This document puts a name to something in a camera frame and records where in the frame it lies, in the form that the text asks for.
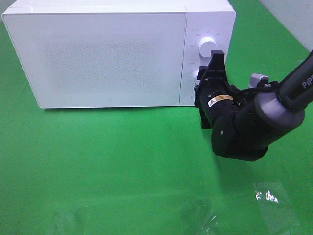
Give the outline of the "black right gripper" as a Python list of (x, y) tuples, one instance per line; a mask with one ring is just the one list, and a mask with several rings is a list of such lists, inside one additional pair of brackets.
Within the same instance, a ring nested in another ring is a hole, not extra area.
[[(207, 66), (199, 66), (198, 78), (202, 79), (206, 69)], [(231, 116), (239, 110), (227, 81), (223, 51), (211, 51), (207, 75), (209, 78), (194, 87), (195, 107), (201, 117), (202, 129), (210, 129), (219, 117)]]

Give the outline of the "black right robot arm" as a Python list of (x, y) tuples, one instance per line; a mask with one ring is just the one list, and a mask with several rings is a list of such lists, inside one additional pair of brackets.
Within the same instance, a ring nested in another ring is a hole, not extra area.
[(195, 86), (201, 127), (211, 129), (213, 152), (221, 157), (255, 161), (270, 144), (299, 127), (313, 100), (313, 57), (309, 55), (281, 82), (252, 74), (249, 87), (230, 85), (224, 53), (211, 52)]

